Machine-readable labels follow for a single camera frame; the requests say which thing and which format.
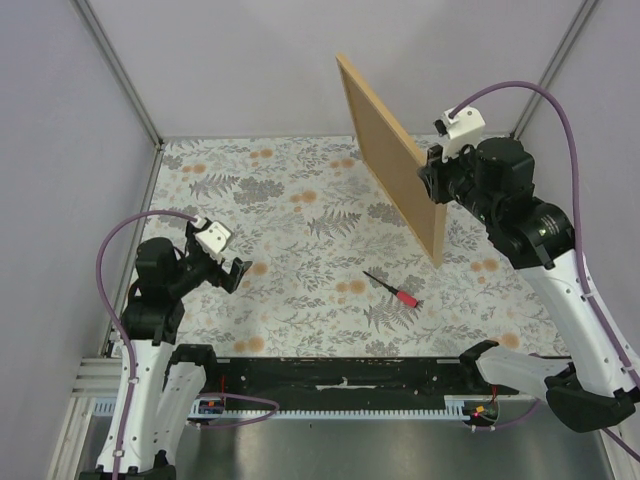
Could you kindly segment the red black screwdriver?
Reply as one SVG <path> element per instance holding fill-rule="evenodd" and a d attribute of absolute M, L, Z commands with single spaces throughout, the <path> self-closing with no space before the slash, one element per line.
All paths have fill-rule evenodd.
<path fill-rule="evenodd" d="M 375 276 L 371 275 L 366 271 L 364 271 L 364 274 L 367 277 L 369 277 L 371 280 L 379 284 L 380 286 L 384 287 L 387 291 L 389 291 L 393 296 L 395 296 L 401 303 L 403 303 L 407 307 L 412 309 L 415 309 L 418 307 L 419 301 L 412 295 L 408 294 L 403 290 L 399 290 L 395 287 L 388 285 L 387 283 L 383 282 L 382 280 L 379 280 L 378 278 L 376 278 Z"/>

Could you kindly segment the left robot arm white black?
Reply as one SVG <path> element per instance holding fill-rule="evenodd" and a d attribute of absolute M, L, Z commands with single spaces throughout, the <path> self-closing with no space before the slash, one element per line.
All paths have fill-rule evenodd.
<path fill-rule="evenodd" d="M 173 479 L 180 437 L 197 395 L 219 384 L 210 345 L 179 344 L 183 299 L 203 283 L 234 292 L 249 262 L 224 270 L 232 232 L 221 222 L 194 218 L 184 250 L 155 237 L 136 252 L 137 278 L 119 316 L 122 370 L 110 429 L 96 465 L 82 479 Z"/>

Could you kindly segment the wooden picture frame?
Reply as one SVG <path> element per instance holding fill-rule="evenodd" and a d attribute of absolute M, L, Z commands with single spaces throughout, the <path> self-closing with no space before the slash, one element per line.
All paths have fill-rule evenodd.
<path fill-rule="evenodd" d="M 363 160 L 403 220 L 438 268 L 443 263 L 447 207 L 428 196 L 418 170 L 426 156 L 343 55 L 336 56 Z"/>

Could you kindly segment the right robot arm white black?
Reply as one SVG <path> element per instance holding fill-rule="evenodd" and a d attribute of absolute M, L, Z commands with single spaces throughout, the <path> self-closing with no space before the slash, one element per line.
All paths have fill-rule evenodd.
<path fill-rule="evenodd" d="M 448 158 L 427 150 L 419 171 L 437 204 L 457 202 L 538 295 L 570 357 L 545 359 L 483 341 L 460 356 L 458 381 L 477 394 L 505 386 L 544 401 L 575 432 L 613 427 L 636 411 L 639 388 L 615 350 L 580 283 L 576 234 L 559 207 L 534 195 L 534 158 L 522 144 L 494 137 Z"/>

